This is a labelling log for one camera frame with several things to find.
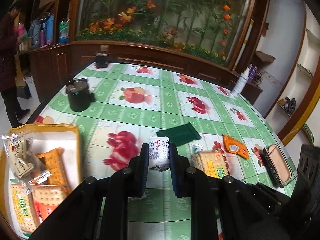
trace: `black container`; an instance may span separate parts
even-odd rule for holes
[[[87,78],[69,81],[66,87],[66,94],[68,95],[70,108],[75,112],[86,110],[90,103],[94,101],[94,95],[89,92]]]

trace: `white bucket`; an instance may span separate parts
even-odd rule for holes
[[[38,93],[36,90],[35,83],[33,81],[33,76],[31,77],[23,77],[23,80],[28,84],[30,94],[32,98],[38,98]]]

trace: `spray bottle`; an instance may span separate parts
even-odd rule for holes
[[[249,79],[249,71],[250,71],[250,68],[247,67],[247,69],[244,72],[241,73],[241,76],[239,77],[235,87],[231,91],[231,94],[234,97],[238,97],[239,94],[241,94],[245,84],[247,83],[247,81]]]

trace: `white wall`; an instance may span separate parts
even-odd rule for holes
[[[269,30],[261,37],[257,50],[276,60],[264,68],[260,87],[263,92],[254,107],[264,116],[285,84],[299,50],[304,25],[303,0],[270,0],[266,22]]]

